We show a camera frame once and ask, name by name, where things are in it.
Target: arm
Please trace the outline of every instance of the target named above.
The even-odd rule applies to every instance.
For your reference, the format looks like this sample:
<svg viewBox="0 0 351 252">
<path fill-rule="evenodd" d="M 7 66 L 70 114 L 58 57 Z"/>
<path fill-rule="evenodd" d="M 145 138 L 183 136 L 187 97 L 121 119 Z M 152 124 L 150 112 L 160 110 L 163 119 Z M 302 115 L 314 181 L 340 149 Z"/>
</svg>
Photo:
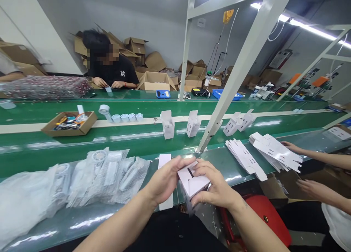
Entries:
<svg viewBox="0 0 351 252">
<path fill-rule="evenodd" d="M 311 180 L 298 180 L 297 185 L 313 199 L 334 206 L 351 215 L 351 200 L 329 187 Z"/>
<path fill-rule="evenodd" d="M 194 176 L 206 175 L 211 181 L 210 189 L 195 195 L 192 205 L 212 203 L 227 208 L 239 228 L 249 251 L 289 251 L 267 224 L 251 209 L 242 197 L 224 180 L 222 174 L 208 161 L 198 160 Z"/>
<path fill-rule="evenodd" d="M 282 142 L 289 150 L 296 152 L 300 155 L 305 155 L 309 158 L 316 159 L 321 162 L 339 167 L 345 170 L 351 170 L 351 156 L 342 154 L 329 154 L 318 151 L 305 150 L 295 146 L 290 142 Z"/>
<path fill-rule="evenodd" d="M 92 232 L 74 252 L 119 252 L 139 236 L 157 205 L 165 202 L 177 186 L 177 171 L 195 158 L 180 156 L 158 169 L 149 183 L 127 205 Z"/>
</svg>

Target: white label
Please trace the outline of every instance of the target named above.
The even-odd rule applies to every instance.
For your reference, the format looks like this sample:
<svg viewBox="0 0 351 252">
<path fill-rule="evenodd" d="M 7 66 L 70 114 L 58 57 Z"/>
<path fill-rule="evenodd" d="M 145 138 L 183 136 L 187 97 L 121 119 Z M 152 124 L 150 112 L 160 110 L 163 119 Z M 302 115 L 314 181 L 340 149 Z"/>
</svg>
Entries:
<svg viewBox="0 0 351 252">
<path fill-rule="evenodd" d="M 103 184 L 104 186 L 111 185 L 114 183 L 116 179 L 116 170 L 117 170 L 117 162 L 109 162 L 109 165 L 106 171 L 105 183 Z"/>
</svg>

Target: white t-shirt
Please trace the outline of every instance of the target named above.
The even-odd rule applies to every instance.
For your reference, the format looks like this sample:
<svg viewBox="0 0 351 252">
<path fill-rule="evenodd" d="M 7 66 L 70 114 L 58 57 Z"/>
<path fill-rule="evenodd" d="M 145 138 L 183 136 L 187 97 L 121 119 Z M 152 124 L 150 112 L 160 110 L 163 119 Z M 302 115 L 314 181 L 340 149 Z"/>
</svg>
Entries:
<svg viewBox="0 0 351 252">
<path fill-rule="evenodd" d="M 351 252 L 351 215 L 322 203 L 322 211 L 329 225 L 329 233 L 345 251 Z"/>
</svg>

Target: person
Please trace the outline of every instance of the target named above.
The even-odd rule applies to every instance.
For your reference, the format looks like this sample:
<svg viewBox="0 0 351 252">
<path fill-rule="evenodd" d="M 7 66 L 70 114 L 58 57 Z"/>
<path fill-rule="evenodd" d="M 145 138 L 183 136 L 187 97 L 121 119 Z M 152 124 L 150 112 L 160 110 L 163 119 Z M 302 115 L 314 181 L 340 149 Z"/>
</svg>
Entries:
<svg viewBox="0 0 351 252">
<path fill-rule="evenodd" d="M 9 82 L 25 77 L 18 67 L 0 52 L 0 81 Z"/>
<path fill-rule="evenodd" d="M 351 170 L 351 156 L 305 150 L 290 142 L 282 142 L 289 150 L 309 158 Z M 314 251 L 351 252 L 351 199 L 329 187 L 311 180 L 297 182 L 302 191 L 316 201 L 295 202 L 278 210 L 290 230 L 325 234 L 321 247 Z M 311 247 L 296 246 L 297 251 L 311 251 Z"/>
<path fill-rule="evenodd" d="M 195 157 L 182 159 L 178 156 L 158 169 L 127 205 L 103 222 L 74 252 L 228 251 L 204 225 L 197 224 L 200 220 L 196 216 L 189 218 L 183 214 L 181 218 L 172 217 L 170 220 L 162 217 L 158 223 L 148 224 L 156 207 L 165 202 L 175 190 L 177 172 L 194 161 Z M 192 198 L 193 206 L 210 203 L 227 208 L 249 251 L 288 251 L 210 162 L 198 159 L 194 170 L 194 176 L 205 175 L 211 181 L 211 186 L 208 191 L 201 191 Z"/>
<path fill-rule="evenodd" d="M 88 75 L 99 87 L 113 89 L 135 89 L 139 79 L 133 64 L 119 55 L 118 46 L 109 38 L 95 30 L 83 32 L 83 44 L 88 49 Z"/>
</svg>

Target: open cardboard box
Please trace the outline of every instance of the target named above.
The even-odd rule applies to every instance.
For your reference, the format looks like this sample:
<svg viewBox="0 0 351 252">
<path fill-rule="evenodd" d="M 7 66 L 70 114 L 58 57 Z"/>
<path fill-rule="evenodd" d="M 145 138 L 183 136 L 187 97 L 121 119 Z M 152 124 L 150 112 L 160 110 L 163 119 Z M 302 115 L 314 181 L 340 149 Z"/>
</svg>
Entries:
<svg viewBox="0 0 351 252">
<path fill-rule="evenodd" d="M 47 123 L 45 127 L 41 129 L 41 131 L 44 132 L 46 135 L 49 135 L 50 137 L 86 135 L 88 131 L 91 129 L 91 127 L 94 125 L 96 120 L 98 119 L 94 111 L 85 112 L 85 115 L 88 116 L 88 119 L 80 126 L 79 129 L 67 129 L 67 130 L 61 130 L 61 131 L 54 130 L 54 128 L 56 127 L 56 123 L 58 123 L 62 117 L 78 116 L 78 115 L 79 115 L 79 112 L 61 112 L 52 120 L 50 120 L 49 123 Z"/>
<path fill-rule="evenodd" d="M 296 184 L 300 177 L 295 171 L 271 173 L 267 177 L 268 180 L 259 183 L 264 195 L 267 196 L 275 207 L 282 207 L 287 203 L 313 200 L 308 194 L 301 191 Z M 280 187 L 278 180 L 287 193 Z"/>
<path fill-rule="evenodd" d="M 176 91 L 171 78 L 166 73 L 145 72 L 136 89 Z"/>
</svg>

